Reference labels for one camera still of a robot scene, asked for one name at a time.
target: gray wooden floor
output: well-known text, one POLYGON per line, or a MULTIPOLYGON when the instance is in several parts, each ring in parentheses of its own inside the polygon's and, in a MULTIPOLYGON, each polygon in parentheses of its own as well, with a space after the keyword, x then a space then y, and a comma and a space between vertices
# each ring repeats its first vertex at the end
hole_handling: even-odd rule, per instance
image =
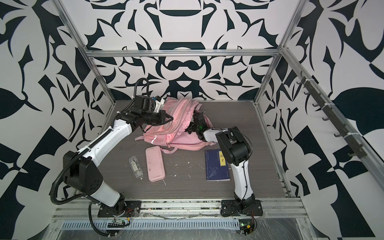
MULTIPOLYGON (((127 106, 127 101, 116 103, 113 116, 127 106)), ((217 128, 237 126, 252 142, 253 154, 249 159, 251 187, 256 197, 284 197, 272 156, 267 147, 260 122, 251 102, 202 102, 204 111, 217 128)), ((145 149, 152 147, 135 137, 143 133, 140 128, 123 139, 104 158, 99 170, 113 189, 126 198, 233 198, 235 183, 230 181, 206 181, 204 149, 199 151, 177 150, 173 154, 162 154, 166 177, 164 181, 148 180, 145 149), (135 178, 128 159, 136 156, 143 169, 142 180, 135 178)))

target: hook rack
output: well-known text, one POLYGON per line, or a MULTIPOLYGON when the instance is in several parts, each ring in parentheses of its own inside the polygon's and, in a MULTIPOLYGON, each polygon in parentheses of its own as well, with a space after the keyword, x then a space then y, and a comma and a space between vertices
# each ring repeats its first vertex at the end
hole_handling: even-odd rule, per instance
POLYGON ((363 158, 367 156, 367 153, 363 149, 363 145, 359 144, 358 141, 353 136, 354 134, 359 134, 354 132, 354 130, 349 129, 345 123, 343 123, 342 115, 338 112, 337 107, 333 102, 325 96, 325 93, 319 88, 317 82, 312 79, 303 78, 300 83, 308 90, 305 95, 311 95, 316 101, 316 104, 312 104, 314 107, 321 107, 327 118, 323 118, 324 121, 330 120, 335 128, 339 131, 338 134, 333 134, 335 137, 343 137, 348 145, 351 147, 353 154, 348 154, 349 156, 357 156, 358 158, 363 158))

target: backpack strap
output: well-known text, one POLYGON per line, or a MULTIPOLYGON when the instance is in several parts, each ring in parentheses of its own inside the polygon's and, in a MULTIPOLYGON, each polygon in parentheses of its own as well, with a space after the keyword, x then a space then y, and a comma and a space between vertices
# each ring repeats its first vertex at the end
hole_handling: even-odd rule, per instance
POLYGON ((161 149, 161 151, 163 153, 171 154, 171 153, 176 152, 177 149, 178 149, 177 147, 174 147, 171 151, 169 151, 168 149, 161 149))
POLYGON ((196 111, 199 111, 201 106, 202 106, 202 104, 199 103, 199 104, 196 106, 195 110, 196 110, 196 111))

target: aluminum frame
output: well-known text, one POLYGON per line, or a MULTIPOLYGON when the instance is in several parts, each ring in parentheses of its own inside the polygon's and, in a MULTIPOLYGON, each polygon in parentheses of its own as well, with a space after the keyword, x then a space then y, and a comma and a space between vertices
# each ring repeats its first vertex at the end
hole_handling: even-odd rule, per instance
MULTIPOLYGON (((312 76, 306 71, 306 69, 299 63, 299 61, 293 56, 292 52, 286 47, 282 47, 280 50, 281 55, 287 61, 288 65, 292 67, 292 70, 296 73, 297 76, 305 77, 306 79, 311 79, 312 76)), ((321 93, 322 98, 325 103, 333 104, 332 100, 328 97, 328 95, 321 89, 321 87, 315 82, 312 85, 316 88, 318 92, 321 93)), ((336 112, 336 116, 341 121, 342 124, 345 124, 345 129, 348 132, 356 133, 351 134, 354 140, 357 143, 363 145, 363 149, 367 153, 367 156, 361 158, 361 162, 367 168, 367 170, 371 173, 373 178, 379 184, 379 186, 384 190, 384 162, 377 155, 375 150, 369 145, 369 143, 359 134, 350 121, 341 113, 341 111, 337 108, 337 106, 333 105, 332 108, 336 112)))
MULTIPOLYGON (((141 210, 135 219, 202 219, 223 218, 220 215, 221 200, 226 199, 126 199, 142 201, 141 210)), ((300 198, 260 198, 264 214, 257 218, 308 218, 300 198)), ((88 199, 76 199, 60 205, 52 220, 88 219, 88 199)), ((97 217, 100 206, 93 205, 91 214, 97 217)), ((250 218, 230 216, 225 218, 250 218)))
POLYGON ((290 23, 285 30, 285 33, 284 33, 283 38, 279 44, 278 49, 280 49, 283 46, 286 46, 288 41, 291 39, 293 31, 295 30, 295 28, 297 27, 297 25, 300 21, 301 15, 304 11, 304 8, 305 8, 305 5, 307 2, 309 2, 309 0, 299 0, 298 4, 296 6, 296 9, 295 9, 295 11, 291 17, 290 23))
POLYGON ((115 109, 115 106, 116 106, 116 103, 113 103, 113 104, 109 107, 108 113, 107 113, 107 115, 105 116, 105 120, 104 120, 104 123, 103 123, 103 125, 102 125, 102 128, 100 129, 99 135, 100 135, 101 133, 103 133, 103 132, 107 129, 107 127, 108 127, 108 125, 109 125, 109 121, 108 121, 108 120, 111 118, 111 116, 112 116, 112 114, 113 114, 113 111, 114 111, 114 109, 115 109))
POLYGON ((96 57, 167 57, 167 56, 276 56, 277 49, 203 49, 203 50, 86 50, 96 57))
POLYGON ((272 79, 273 71, 276 70, 276 67, 279 64, 280 59, 281 59, 280 53, 277 56, 273 57, 273 60, 272 60, 271 64, 269 65, 269 68, 268 68, 268 70, 267 70, 267 72, 266 72, 266 74, 262 80, 262 84, 259 87, 259 90, 257 91, 256 96, 253 100, 256 104, 258 104, 260 102, 261 97, 264 95, 264 91, 265 91, 266 87, 268 86, 269 81, 272 79))
POLYGON ((270 64, 270 66, 268 68, 267 73, 265 74, 265 76, 264 76, 264 78, 262 80, 262 84, 261 84, 259 90, 256 93, 256 96, 254 98, 254 102, 255 103, 258 104, 260 102, 261 97, 264 95, 264 91, 265 91, 267 85, 269 84, 269 81, 272 78, 273 71, 276 70, 276 67, 279 64, 279 61, 281 59, 280 49, 283 46, 286 46, 286 44, 288 43, 289 39, 291 39, 293 31, 295 30, 297 24, 300 21, 301 15, 302 15, 302 13, 304 11, 304 8, 305 8, 305 5, 306 5, 307 2, 309 2, 309 0, 299 0, 297 6, 295 8, 295 11, 293 12, 293 15, 291 17, 290 23, 288 24, 288 27, 285 30, 285 33, 283 35, 283 38, 282 38, 282 40, 281 40, 281 42, 280 42, 280 44, 279 44, 279 46, 277 48, 279 50, 279 53, 276 55, 276 57, 274 57, 272 63, 270 64))
POLYGON ((52 219, 45 231, 42 239, 55 240, 59 236, 60 230, 63 226, 64 220, 52 219))
POLYGON ((71 35, 72 39, 75 41, 77 48, 79 49, 81 55, 83 56, 85 62, 87 63, 90 70, 95 75, 95 78, 97 82, 100 84, 102 90, 104 91, 105 96, 109 99, 111 104, 114 104, 116 102, 115 98, 113 97, 111 91, 109 90, 109 87, 104 79, 104 77, 101 75, 99 68, 96 66, 96 64, 93 62, 93 59, 89 58, 86 54, 85 50, 85 44, 81 40, 81 37, 73 24, 67 10, 65 9, 63 3, 61 0, 52 0, 53 6, 56 9, 57 13, 59 14, 59 17, 61 21, 63 22, 64 26, 68 29, 69 34, 71 35))

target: patterned backdrop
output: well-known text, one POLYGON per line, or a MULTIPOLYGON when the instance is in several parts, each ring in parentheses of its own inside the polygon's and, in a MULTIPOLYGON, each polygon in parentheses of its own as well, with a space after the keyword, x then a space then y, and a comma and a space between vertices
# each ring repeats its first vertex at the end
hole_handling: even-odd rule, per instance
POLYGON ((0 56, 0 239, 41 239, 63 155, 98 135, 111 104, 47 0, 0 0, 0 56))
MULTIPOLYGON (((277 48, 298 0, 63 0, 90 50, 277 48)), ((116 99, 254 99, 269 56, 97 58, 116 99)))
MULTIPOLYGON (((310 0, 288 47, 383 158, 384 2, 310 0)), ((384 192, 282 59, 260 106, 293 195, 324 239, 384 236, 384 192)))

